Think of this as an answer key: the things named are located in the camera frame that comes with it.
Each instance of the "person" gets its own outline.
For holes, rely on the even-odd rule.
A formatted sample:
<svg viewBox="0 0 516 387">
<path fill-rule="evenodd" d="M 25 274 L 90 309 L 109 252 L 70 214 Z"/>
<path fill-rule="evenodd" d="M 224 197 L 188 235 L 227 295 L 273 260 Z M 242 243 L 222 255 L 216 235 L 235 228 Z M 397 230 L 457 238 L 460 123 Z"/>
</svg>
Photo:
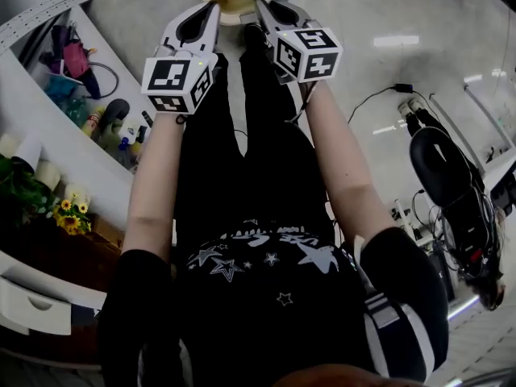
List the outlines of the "person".
<svg viewBox="0 0 516 387">
<path fill-rule="evenodd" d="M 416 98 L 411 98 L 408 102 L 403 102 L 398 107 L 398 110 L 407 124 L 407 130 L 410 136 L 414 135 L 422 128 L 421 123 L 425 127 L 436 127 L 443 131 L 448 137 L 451 137 L 445 127 L 436 118 L 430 115 L 427 109 Z M 472 175 L 472 185 L 482 194 L 485 191 L 484 181 L 478 168 L 466 156 L 464 156 L 469 171 Z M 427 162 L 431 164 L 432 161 L 440 162 L 442 158 L 439 153 L 430 148 L 427 150 Z M 496 237 L 503 236 L 503 216 L 498 209 L 496 212 Z M 481 300 L 481 304 L 487 310 L 496 310 L 503 302 L 505 296 L 506 286 L 502 281 L 503 274 L 500 271 L 501 251 L 497 251 L 495 256 L 489 258 L 490 273 L 486 277 L 471 277 L 464 273 L 466 284 L 477 294 Z"/>
<path fill-rule="evenodd" d="M 245 157 L 220 54 L 216 81 L 184 131 L 175 115 L 156 116 L 98 324 L 106 386 L 413 385 L 379 374 L 425 381 L 447 356 L 437 271 L 379 199 L 328 85 L 320 82 L 306 107 L 312 147 L 286 122 L 296 110 L 264 33 L 246 26 L 244 39 Z M 335 247 L 327 196 L 346 251 Z M 384 319 L 381 328 L 373 319 Z"/>
</svg>

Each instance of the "floor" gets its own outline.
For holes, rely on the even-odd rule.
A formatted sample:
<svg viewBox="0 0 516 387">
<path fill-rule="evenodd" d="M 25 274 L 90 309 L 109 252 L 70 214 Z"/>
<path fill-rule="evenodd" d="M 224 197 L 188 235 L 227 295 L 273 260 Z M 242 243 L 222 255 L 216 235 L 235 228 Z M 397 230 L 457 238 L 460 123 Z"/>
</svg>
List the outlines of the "floor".
<svg viewBox="0 0 516 387">
<path fill-rule="evenodd" d="M 485 156 L 500 138 L 464 93 L 464 79 L 513 134 L 516 132 L 516 15 L 499 0 L 292 0 L 331 27 L 345 48 L 331 87 L 349 116 L 364 98 L 398 82 L 424 96 L 436 94 L 475 150 Z M 95 0 L 90 16 L 127 67 L 140 79 L 165 25 L 199 0 Z M 245 129 L 236 46 L 238 28 L 221 27 L 219 48 L 230 61 L 235 126 Z M 385 47 L 377 38 L 414 36 L 416 44 Z M 384 202 L 404 207 L 420 189 L 409 160 L 410 137 L 388 92 L 356 113 L 352 129 L 371 166 Z M 417 208 L 428 207 L 422 200 Z"/>
</svg>

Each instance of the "black sleeve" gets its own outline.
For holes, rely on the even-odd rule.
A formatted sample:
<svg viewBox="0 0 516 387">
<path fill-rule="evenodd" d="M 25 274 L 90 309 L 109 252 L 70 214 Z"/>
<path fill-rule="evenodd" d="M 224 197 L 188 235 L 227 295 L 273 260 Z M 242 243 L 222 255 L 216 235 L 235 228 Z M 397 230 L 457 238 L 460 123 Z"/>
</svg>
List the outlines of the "black sleeve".
<svg viewBox="0 0 516 387">
<path fill-rule="evenodd" d="M 150 252 L 125 252 L 100 313 L 98 354 L 106 386 L 182 385 L 170 267 Z M 139 357 L 143 357 L 143 369 Z"/>
<path fill-rule="evenodd" d="M 448 349 L 447 297 L 427 254 L 400 228 L 380 232 L 364 248 L 360 266 L 374 287 L 412 307 L 427 329 L 435 366 Z"/>
</svg>

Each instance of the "white star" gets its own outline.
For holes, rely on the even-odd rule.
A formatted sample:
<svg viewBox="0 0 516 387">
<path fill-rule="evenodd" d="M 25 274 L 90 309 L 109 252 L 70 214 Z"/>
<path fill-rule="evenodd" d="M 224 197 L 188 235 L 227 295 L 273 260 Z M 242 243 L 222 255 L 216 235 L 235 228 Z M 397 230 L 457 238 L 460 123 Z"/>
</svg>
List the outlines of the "white star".
<svg viewBox="0 0 516 387">
<path fill-rule="evenodd" d="M 287 304 L 293 304 L 293 301 L 290 299 L 291 293 L 280 293 L 280 296 L 276 298 L 283 306 Z"/>
<path fill-rule="evenodd" d="M 228 282 L 233 280 L 234 273 L 243 273 L 244 270 L 235 265 L 235 260 L 220 260 L 219 258 L 213 258 L 213 261 L 217 264 L 215 268 L 211 270 L 210 274 L 221 273 L 227 279 Z"/>
<path fill-rule="evenodd" d="M 195 258 L 193 258 L 188 264 L 192 264 L 196 260 L 199 260 L 199 267 L 202 267 L 202 265 L 206 262 L 206 260 L 208 258 L 210 258 L 211 256 L 217 256 L 217 255 L 221 256 L 222 254 L 220 252 L 216 252 L 215 248 L 216 247 L 202 249 L 201 251 L 199 251 L 199 255 L 197 255 Z"/>
<path fill-rule="evenodd" d="M 332 247 L 315 249 L 303 243 L 298 243 L 298 247 L 306 254 L 306 256 L 298 262 L 299 265 L 312 262 L 317 265 L 317 268 L 319 268 L 322 273 L 328 274 L 330 272 L 330 264 L 335 264 L 337 271 L 339 271 L 337 259 L 332 255 Z"/>
<path fill-rule="evenodd" d="M 265 257 L 265 260 L 264 262 L 268 262 L 268 264 L 272 267 L 274 265 L 275 262 L 279 262 L 280 259 L 277 257 L 277 254 L 276 253 L 273 253 L 273 254 L 269 254 L 267 252 L 267 256 Z"/>
</svg>

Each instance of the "yellow flower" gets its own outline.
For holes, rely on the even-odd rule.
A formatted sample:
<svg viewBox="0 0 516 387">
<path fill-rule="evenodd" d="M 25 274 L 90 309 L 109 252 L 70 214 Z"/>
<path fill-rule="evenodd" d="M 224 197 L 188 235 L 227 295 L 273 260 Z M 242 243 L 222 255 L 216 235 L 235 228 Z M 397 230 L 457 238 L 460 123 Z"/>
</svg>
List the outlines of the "yellow flower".
<svg viewBox="0 0 516 387">
<path fill-rule="evenodd" d="M 63 227 L 67 231 L 70 229 L 77 229 L 79 225 L 81 225 L 81 221 L 75 215 L 63 216 L 57 222 L 60 227 Z"/>
<path fill-rule="evenodd" d="M 63 208 L 64 210 L 70 210 L 70 209 L 72 209 L 72 203 L 68 199 L 65 199 L 61 203 L 61 208 Z"/>
</svg>

